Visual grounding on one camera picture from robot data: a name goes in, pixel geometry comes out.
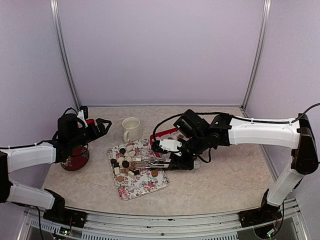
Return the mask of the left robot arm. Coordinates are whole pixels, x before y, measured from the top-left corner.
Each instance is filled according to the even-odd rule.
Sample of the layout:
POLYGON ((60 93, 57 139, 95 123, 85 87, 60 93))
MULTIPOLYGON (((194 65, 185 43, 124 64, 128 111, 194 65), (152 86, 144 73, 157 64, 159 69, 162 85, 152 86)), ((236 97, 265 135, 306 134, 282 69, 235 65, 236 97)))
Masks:
POLYGON ((57 121, 57 131, 50 140, 25 146, 0 149, 0 201, 44 210, 45 220, 83 228, 87 213, 66 208, 65 199, 49 189, 39 189, 9 179, 20 169, 44 164, 60 164, 66 171, 77 171, 90 158, 88 144, 105 136, 112 122, 88 119, 82 113, 65 113, 57 121))

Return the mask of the metal tongs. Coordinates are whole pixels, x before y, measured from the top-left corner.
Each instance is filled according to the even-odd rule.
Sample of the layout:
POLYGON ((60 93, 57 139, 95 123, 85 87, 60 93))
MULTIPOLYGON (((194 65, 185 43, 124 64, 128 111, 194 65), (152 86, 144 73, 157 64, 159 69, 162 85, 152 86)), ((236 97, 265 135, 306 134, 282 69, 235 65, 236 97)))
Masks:
POLYGON ((136 157, 132 162, 135 164, 137 168, 141 169, 166 169, 169 167, 171 159, 154 156, 141 156, 136 157))

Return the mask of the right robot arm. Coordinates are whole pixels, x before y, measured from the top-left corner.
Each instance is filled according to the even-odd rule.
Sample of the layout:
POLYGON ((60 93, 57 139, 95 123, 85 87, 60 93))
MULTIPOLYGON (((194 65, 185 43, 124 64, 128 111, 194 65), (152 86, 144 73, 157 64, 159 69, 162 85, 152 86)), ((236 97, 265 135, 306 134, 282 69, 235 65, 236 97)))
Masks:
POLYGON ((315 137, 309 119, 303 113, 297 118, 263 120, 217 114, 211 123, 187 110, 174 123, 186 140, 161 139, 158 145, 170 153, 169 170, 191 170, 193 158, 219 146, 257 144, 291 149, 291 162, 273 186, 263 194, 258 208, 239 212, 243 228, 260 225, 284 216, 280 206, 304 176, 319 167, 315 137))

